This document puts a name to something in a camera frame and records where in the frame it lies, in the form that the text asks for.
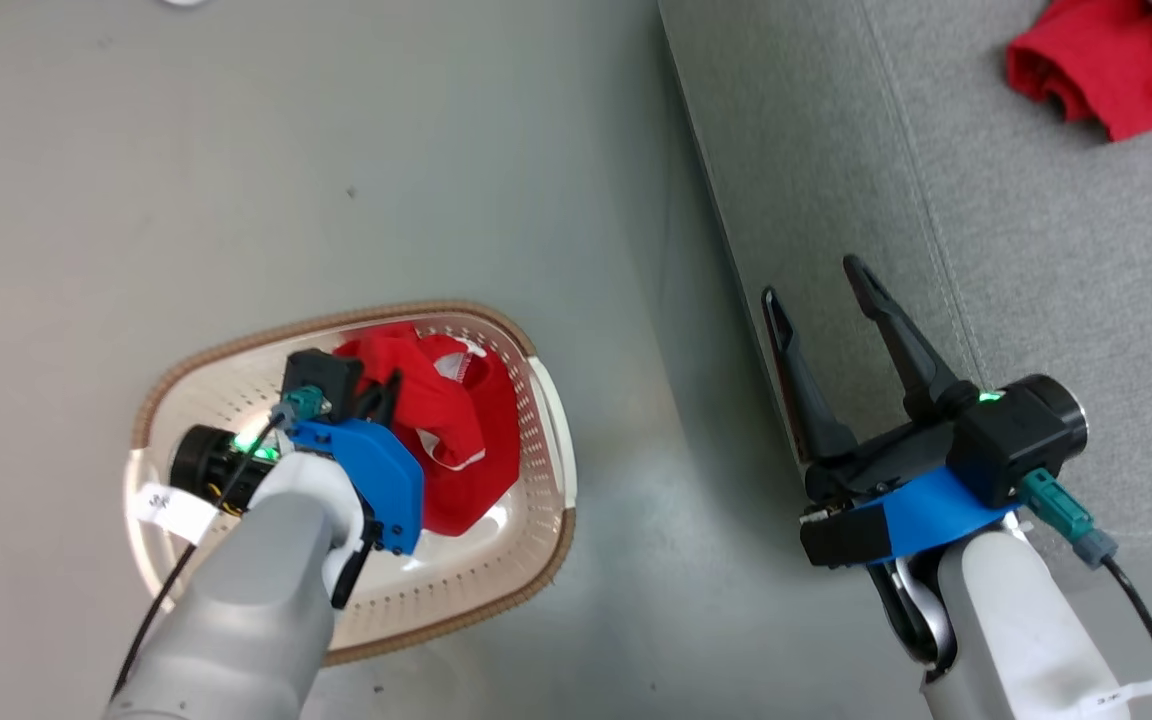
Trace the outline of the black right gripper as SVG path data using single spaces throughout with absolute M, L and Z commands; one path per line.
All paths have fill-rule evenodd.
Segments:
M 978 387 L 957 377 L 858 255 L 846 255 L 844 273 L 855 300 L 881 333 L 902 384 L 902 407 L 911 420 L 954 420 L 978 404 Z M 823 395 L 803 354 L 799 333 L 774 287 L 761 291 L 765 329 L 780 381 L 797 456 L 805 462 L 809 505 L 799 516 L 799 541 L 810 564 L 846 568 L 878 547 L 881 511 L 861 505 L 887 495 L 945 467 L 952 430 L 914 423 L 861 445 Z

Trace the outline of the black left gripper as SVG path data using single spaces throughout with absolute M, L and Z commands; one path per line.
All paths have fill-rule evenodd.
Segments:
M 380 423 L 392 424 L 402 381 L 402 370 L 394 369 L 387 382 L 369 384 L 356 397 L 356 418 L 366 420 L 380 406 Z M 230 430 L 194 425 L 173 450 L 170 486 L 221 507 L 247 507 L 279 458 L 274 442 L 255 446 Z

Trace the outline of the red garment with white collar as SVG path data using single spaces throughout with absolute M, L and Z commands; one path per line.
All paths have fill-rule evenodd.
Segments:
M 518 478 L 517 393 L 505 361 L 452 334 L 380 325 L 333 348 L 364 366 L 356 395 L 396 389 L 391 429 L 424 473 L 422 525 L 467 533 Z

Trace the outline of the red garment with white stripes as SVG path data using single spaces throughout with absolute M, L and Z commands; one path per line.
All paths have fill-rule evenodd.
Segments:
M 1005 51 L 1011 91 L 1055 100 L 1108 141 L 1152 131 L 1152 0 L 1052 0 Z

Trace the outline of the grey fabric sofa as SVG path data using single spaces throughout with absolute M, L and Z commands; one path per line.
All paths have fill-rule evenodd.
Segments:
M 1091 442 L 1062 480 L 1152 562 L 1152 132 L 1107 143 L 1005 85 L 1006 41 L 1047 1 L 659 9 L 773 395 L 767 286 L 861 438 L 904 420 L 856 253 L 960 376 L 1079 397 Z

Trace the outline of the cream perforated laundry basket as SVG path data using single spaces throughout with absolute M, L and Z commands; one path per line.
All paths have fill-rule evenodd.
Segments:
M 507 314 L 463 300 L 367 306 L 247 334 L 166 372 L 132 423 L 124 495 L 168 479 L 172 450 L 194 425 L 252 438 L 282 382 L 285 356 L 329 350 L 380 325 L 412 323 L 492 350 L 515 388 L 516 480 L 465 535 L 422 533 L 411 556 L 374 553 L 335 626 L 324 665 L 385 655 L 516 609 L 548 588 L 576 532 L 577 468 L 570 424 L 535 342 Z

